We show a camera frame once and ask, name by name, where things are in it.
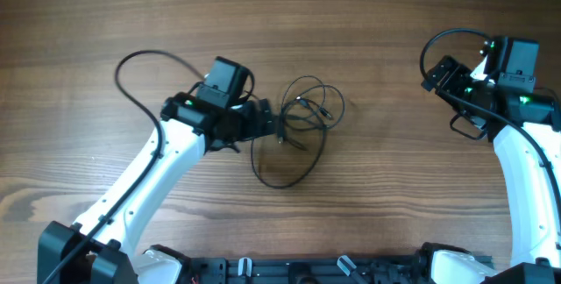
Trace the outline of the black USB cable thick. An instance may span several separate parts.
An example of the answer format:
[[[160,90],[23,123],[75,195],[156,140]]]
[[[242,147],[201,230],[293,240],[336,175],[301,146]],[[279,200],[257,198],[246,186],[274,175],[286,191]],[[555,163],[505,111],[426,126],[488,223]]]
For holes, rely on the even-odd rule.
[[[315,84],[303,90],[294,97],[289,98],[289,93],[293,86],[304,79],[312,79]],[[337,117],[326,108],[328,91],[335,92],[341,102],[341,111]],[[307,152],[308,148],[295,138],[288,135],[288,130],[296,132],[319,131],[321,138],[316,155],[309,167],[295,180],[285,184],[272,184],[267,182],[260,174],[254,158],[255,140],[250,144],[250,165],[253,174],[264,186],[272,189],[292,188],[302,182],[316,167],[323,155],[327,142],[328,132],[337,127],[343,120],[346,112],[346,101],[343,93],[335,86],[326,84],[315,75],[302,75],[290,82],[284,91],[280,101],[280,111],[274,122],[275,136],[279,144],[287,143],[293,148]]]

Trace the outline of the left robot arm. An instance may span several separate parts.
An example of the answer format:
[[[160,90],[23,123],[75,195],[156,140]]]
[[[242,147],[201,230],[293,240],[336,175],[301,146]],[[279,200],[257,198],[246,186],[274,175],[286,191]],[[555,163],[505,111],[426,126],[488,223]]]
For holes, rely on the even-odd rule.
[[[51,222],[39,237],[39,283],[182,283],[189,257],[162,245],[137,254],[138,242],[177,181],[206,153],[236,149],[273,133],[267,100],[254,102],[255,78],[216,57],[207,75],[169,97],[154,129],[113,185],[70,225]]]

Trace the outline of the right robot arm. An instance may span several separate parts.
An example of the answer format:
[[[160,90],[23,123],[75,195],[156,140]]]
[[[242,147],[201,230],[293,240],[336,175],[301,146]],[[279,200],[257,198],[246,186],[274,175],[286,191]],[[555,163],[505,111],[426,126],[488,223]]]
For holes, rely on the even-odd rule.
[[[510,267],[498,272],[462,249],[426,244],[428,283],[560,281],[560,100],[537,88],[538,42],[482,33],[474,69],[444,56],[432,69],[419,60],[422,86],[487,139],[500,162],[512,226]]]

